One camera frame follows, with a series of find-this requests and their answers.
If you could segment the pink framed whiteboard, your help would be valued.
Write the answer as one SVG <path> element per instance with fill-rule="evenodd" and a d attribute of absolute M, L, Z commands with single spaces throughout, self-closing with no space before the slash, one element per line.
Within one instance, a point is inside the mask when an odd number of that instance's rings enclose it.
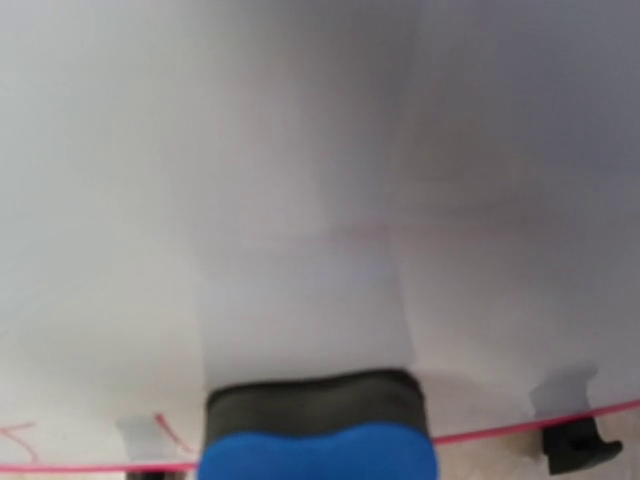
<path fill-rule="evenodd" d="M 440 441 L 638 405 L 637 2 L 2 3 L 3 471 L 382 369 Z"/>

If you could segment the blue whiteboard eraser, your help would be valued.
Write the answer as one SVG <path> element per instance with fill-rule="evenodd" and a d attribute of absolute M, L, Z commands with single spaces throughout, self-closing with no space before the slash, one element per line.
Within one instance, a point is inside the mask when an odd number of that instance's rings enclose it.
<path fill-rule="evenodd" d="M 403 369 L 245 383 L 205 405 L 200 479 L 436 479 L 425 397 Z"/>

